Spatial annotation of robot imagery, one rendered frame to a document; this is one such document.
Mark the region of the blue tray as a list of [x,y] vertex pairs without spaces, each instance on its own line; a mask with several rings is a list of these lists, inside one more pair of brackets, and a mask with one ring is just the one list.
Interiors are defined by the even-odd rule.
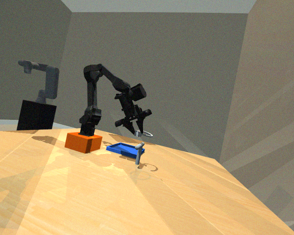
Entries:
[[135,146],[128,145],[128,144],[121,143],[121,142],[117,143],[117,144],[107,146],[106,150],[114,152],[114,153],[118,153],[118,154],[121,154],[121,155],[125,155],[125,156],[128,156],[128,157],[132,157],[132,158],[135,158],[135,159],[137,157],[137,151],[138,151],[138,150],[135,149]]

